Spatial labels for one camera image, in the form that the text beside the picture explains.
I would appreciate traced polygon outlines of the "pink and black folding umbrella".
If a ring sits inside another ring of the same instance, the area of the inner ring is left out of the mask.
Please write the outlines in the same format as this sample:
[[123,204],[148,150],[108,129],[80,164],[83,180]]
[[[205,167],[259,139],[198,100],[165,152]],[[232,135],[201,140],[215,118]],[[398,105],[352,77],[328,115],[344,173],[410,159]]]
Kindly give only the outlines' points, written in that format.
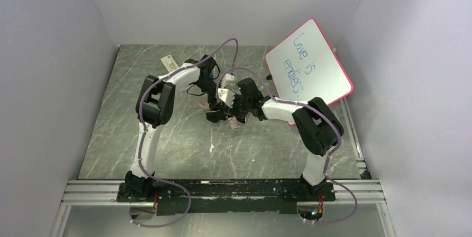
[[243,122],[239,121],[234,115],[222,110],[220,107],[210,107],[209,103],[202,103],[198,98],[196,99],[197,104],[204,110],[205,117],[212,123],[218,123],[220,121],[229,121],[231,129],[240,128],[240,123],[244,124],[248,122],[245,118]]

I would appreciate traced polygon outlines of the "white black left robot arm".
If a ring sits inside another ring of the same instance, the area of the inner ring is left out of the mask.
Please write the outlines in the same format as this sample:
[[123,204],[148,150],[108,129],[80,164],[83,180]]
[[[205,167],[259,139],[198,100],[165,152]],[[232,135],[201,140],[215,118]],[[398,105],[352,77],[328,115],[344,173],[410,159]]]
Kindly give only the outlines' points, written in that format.
[[196,86],[207,96],[207,118],[218,122],[226,114],[217,102],[217,82],[213,76],[218,68],[215,59],[205,55],[200,61],[186,60],[179,68],[159,77],[147,76],[136,103],[139,120],[139,140],[130,170],[125,175],[121,194],[126,199],[147,200],[156,193],[154,163],[163,126],[173,115],[175,95],[180,90]]

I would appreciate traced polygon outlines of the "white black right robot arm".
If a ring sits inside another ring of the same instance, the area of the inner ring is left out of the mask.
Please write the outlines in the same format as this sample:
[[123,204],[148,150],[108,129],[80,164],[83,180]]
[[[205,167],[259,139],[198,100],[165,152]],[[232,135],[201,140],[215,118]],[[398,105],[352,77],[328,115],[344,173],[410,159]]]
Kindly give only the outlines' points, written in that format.
[[315,97],[307,102],[289,101],[272,95],[263,95],[254,80],[238,82],[239,93],[218,88],[219,100],[240,122],[248,113],[260,120],[280,120],[294,124],[308,150],[301,182],[311,188],[326,182],[327,161],[330,152],[340,146],[344,128],[323,99]]

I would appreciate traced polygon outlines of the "small white card box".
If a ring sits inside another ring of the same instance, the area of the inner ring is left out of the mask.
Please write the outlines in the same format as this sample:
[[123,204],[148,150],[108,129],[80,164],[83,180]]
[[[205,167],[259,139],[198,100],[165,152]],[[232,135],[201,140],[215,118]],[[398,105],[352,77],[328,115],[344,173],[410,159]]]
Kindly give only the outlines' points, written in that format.
[[163,63],[163,65],[165,66],[165,68],[167,69],[167,71],[169,73],[171,73],[171,72],[173,72],[173,71],[175,71],[179,68],[178,64],[176,63],[176,61],[174,60],[172,55],[164,56],[160,60],[161,60],[161,62]]

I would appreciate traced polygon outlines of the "red framed whiteboard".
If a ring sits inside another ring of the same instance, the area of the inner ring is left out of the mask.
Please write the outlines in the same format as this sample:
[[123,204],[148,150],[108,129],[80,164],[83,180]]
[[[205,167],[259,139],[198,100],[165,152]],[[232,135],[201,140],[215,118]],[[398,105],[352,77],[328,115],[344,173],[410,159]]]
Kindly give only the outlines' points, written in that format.
[[309,18],[264,57],[279,98],[328,105],[348,96],[353,84],[318,22]]

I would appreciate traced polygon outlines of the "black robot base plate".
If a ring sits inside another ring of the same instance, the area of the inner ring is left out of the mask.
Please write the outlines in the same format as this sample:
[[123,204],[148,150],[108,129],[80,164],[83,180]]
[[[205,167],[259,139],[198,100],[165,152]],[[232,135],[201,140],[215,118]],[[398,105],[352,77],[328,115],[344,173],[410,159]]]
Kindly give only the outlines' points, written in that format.
[[157,216],[189,213],[249,213],[277,211],[296,214],[298,204],[335,201],[333,183],[309,185],[301,179],[174,180],[122,182],[118,203],[150,204]]

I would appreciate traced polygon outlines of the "aluminium frame rail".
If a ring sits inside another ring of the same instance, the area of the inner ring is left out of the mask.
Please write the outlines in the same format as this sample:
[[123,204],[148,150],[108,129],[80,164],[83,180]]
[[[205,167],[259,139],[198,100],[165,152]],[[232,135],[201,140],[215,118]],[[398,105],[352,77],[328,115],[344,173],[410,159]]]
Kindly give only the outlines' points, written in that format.
[[[347,100],[339,102],[350,137],[349,143],[353,147],[356,167],[360,173],[358,179],[336,179],[333,193],[337,199],[334,205],[374,205],[378,214],[383,236],[396,236],[393,223],[387,208],[384,192],[378,179],[370,178],[368,168],[357,139],[355,127]],[[61,200],[60,208],[53,225],[51,236],[65,236],[66,225],[72,208],[82,207],[127,207],[127,203],[116,202],[118,180],[70,180]]]

